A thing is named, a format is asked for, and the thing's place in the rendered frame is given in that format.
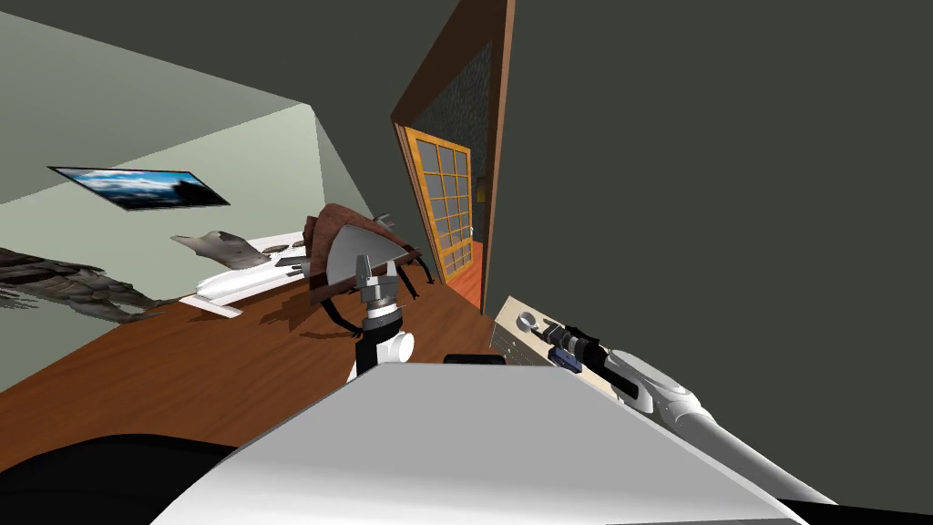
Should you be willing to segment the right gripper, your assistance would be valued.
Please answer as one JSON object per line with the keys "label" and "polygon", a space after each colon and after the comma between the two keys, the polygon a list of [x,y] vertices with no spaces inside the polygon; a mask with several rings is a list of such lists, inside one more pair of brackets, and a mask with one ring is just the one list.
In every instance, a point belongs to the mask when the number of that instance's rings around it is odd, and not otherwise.
{"label": "right gripper", "polygon": [[549,345],[547,359],[551,364],[580,374],[584,365],[595,357],[599,340],[590,339],[575,327],[566,327],[553,321],[545,321],[546,328],[538,337]]}

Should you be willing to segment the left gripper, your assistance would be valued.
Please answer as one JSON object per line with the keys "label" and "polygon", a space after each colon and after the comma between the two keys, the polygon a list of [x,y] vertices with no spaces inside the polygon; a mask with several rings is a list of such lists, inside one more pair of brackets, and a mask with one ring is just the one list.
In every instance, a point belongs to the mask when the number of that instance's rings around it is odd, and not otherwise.
{"label": "left gripper", "polygon": [[370,258],[360,254],[356,259],[355,288],[360,290],[360,299],[368,310],[396,304],[399,276],[394,261],[386,263],[382,276],[373,276]]}

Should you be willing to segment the brown chair with grey seat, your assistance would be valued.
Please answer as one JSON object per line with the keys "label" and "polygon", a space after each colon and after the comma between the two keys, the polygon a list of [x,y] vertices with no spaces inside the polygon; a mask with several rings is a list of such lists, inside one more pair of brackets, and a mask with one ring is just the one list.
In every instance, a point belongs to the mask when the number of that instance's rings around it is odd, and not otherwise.
{"label": "brown chair with grey seat", "polygon": [[356,338],[363,334],[363,329],[343,317],[333,304],[333,298],[358,290],[356,262],[359,256],[368,258],[376,276],[385,274],[387,263],[394,262],[398,277],[414,298],[418,294],[401,268],[403,263],[418,263],[428,282],[435,280],[422,253],[395,234],[385,218],[383,214],[368,219],[341,204],[328,203],[318,215],[306,218],[302,232],[307,257],[302,270],[307,278],[310,303],[321,305],[330,321]]}

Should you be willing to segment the beige drawer cabinet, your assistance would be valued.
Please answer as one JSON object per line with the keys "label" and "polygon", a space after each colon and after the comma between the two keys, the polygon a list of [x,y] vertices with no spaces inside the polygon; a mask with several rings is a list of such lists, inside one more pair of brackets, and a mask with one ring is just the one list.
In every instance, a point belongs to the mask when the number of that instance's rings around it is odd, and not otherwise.
{"label": "beige drawer cabinet", "polygon": [[537,330],[541,333],[544,333],[551,324],[563,328],[563,324],[555,317],[544,314],[515,297],[509,296],[495,317],[490,345],[512,365],[555,366],[548,360],[552,344],[542,341],[531,332],[519,330],[518,316],[521,313],[532,314],[537,322]]}

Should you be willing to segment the orange door with glass panes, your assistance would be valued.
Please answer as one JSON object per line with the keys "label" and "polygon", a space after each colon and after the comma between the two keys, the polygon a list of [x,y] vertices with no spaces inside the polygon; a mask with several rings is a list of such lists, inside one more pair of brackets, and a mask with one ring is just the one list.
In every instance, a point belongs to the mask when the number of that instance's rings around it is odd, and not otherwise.
{"label": "orange door with glass panes", "polygon": [[441,283],[479,264],[471,152],[423,130],[394,124]]}

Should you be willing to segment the white low table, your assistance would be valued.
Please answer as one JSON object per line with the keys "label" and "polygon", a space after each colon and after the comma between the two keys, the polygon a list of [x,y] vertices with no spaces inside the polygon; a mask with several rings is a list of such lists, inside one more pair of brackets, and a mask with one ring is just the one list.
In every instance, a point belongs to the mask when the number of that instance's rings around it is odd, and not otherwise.
{"label": "white low table", "polygon": [[225,267],[224,273],[200,281],[195,293],[179,300],[201,310],[232,318],[241,314],[240,310],[231,307],[232,303],[303,278],[301,262],[305,257],[305,247],[301,232],[246,241],[269,255],[271,261],[241,271]]}

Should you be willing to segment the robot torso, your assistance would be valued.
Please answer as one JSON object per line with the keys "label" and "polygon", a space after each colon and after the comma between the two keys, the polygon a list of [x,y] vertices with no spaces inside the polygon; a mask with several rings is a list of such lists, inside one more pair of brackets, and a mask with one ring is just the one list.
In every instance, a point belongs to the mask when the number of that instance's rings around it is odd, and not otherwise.
{"label": "robot torso", "polygon": [[152,525],[806,525],[546,366],[382,364],[238,448]]}

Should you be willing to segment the grey rock-shaped object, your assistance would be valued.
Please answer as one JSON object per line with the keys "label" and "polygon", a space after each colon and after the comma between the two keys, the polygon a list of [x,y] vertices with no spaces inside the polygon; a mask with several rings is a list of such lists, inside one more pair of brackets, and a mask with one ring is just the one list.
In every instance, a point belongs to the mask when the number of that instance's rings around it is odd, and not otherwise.
{"label": "grey rock-shaped object", "polygon": [[200,237],[172,235],[171,240],[193,250],[198,256],[211,259],[232,271],[246,270],[269,263],[269,255],[251,246],[248,241],[223,231],[211,231]]}

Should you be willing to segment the dark grey leafy plant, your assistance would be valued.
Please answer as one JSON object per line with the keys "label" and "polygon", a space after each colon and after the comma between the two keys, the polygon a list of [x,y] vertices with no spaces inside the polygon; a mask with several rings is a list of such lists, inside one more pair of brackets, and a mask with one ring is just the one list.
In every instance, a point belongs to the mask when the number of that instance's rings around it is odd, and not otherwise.
{"label": "dark grey leafy plant", "polygon": [[101,268],[37,257],[0,247],[0,305],[23,307],[33,297],[94,318],[128,324],[161,314],[174,299],[155,300]]}

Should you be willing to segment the landscape picture in black frame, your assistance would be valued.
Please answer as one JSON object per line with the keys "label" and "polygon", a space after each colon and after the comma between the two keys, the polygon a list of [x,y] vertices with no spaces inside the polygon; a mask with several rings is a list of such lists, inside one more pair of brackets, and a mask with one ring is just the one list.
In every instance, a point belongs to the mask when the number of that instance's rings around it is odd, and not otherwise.
{"label": "landscape picture in black frame", "polygon": [[49,170],[117,205],[123,211],[228,207],[220,194],[189,171],[85,170],[50,166]]}

